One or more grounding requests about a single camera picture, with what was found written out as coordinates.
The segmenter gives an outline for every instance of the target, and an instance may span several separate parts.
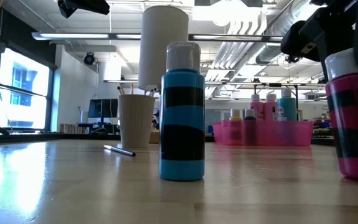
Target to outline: computer monitor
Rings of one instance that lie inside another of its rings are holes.
[[[91,100],[89,104],[89,118],[100,118],[100,126],[103,126],[104,118],[117,118],[117,99]]]

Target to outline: desk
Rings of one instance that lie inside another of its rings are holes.
[[[358,223],[358,182],[333,147],[206,144],[198,182],[158,177],[158,145],[136,157],[114,141],[0,145],[0,223]]]

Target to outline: paper cup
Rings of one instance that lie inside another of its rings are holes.
[[[122,147],[148,147],[155,98],[145,95],[118,96]]]

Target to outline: pink and black striped bottle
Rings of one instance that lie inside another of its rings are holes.
[[[332,54],[325,62],[339,168],[343,176],[358,179],[358,66],[353,49]]]

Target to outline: pink bottle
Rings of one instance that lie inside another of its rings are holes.
[[[325,60],[326,85],[332,132],[343,176],[358,179],[358,66],[353,49]]]
[[[256,120],[260,121],[264,119],[264,104],[260,101],[258,94],[253,94],[251,96],[251,103],[249,104],[249,109],[254,109]]]
[[[264,103],[264,120],[265,121],[277,120],[276,94],[268,94],[266,96],[266,102]]]

